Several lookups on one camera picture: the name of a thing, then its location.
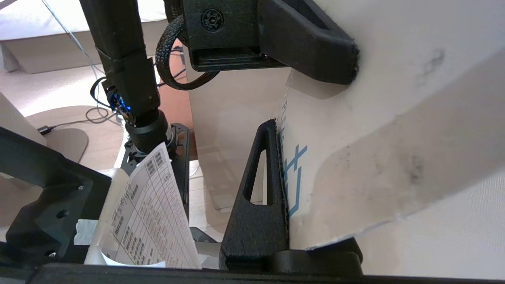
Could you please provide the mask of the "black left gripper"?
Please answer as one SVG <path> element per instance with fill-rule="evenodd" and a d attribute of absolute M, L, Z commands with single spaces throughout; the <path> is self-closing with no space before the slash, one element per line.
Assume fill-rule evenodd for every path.
<path fill-rule="evenodd" d="M 347 86 L 355 40 L 312 0 L 183 0 L 183 37 L 197 72 L 279 68 Z"/>

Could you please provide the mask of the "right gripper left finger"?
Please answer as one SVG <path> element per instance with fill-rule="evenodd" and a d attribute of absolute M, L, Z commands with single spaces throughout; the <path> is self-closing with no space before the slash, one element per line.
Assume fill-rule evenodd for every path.
<path fill-rule="evenodd" d="M 267 204 L 251 201 L 260 155 L 266 153 Z M 221 270 L 263 270 L 289 248 L 286 194 L 275 120 L 257 129 L 219 252 Z"/>

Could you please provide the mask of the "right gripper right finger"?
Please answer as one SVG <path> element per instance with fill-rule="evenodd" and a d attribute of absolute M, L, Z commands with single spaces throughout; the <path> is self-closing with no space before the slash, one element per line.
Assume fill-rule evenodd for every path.
<path fill-rule="evenodd" d="M 305 275 L 363 275 L 363 254 L 351 237 L 314 250 L 282 250 L 272 256 L 272 271 Z"/>

